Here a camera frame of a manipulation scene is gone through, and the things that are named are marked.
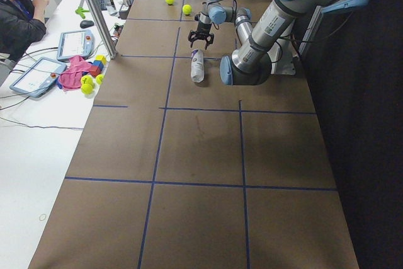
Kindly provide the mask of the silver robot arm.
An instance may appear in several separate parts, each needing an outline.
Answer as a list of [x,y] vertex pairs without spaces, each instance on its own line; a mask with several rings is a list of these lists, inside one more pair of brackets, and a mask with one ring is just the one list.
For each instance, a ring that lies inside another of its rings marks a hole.
[[251,14],[246,8],[226,7],[221,0],[206,0],[195,19],[198,27],[188,35],[193,43],[203,40],[213,43],[210,32],[213,24],[231,22],[235,25],[241,46],[231,55],[222,57],[220,77],[226,85],[259,85],[271,73],[269,51],[290,24],[316,6],[325,12],[352,11],[368,4],[369,0],[272,0],[255,26],[250,22]]

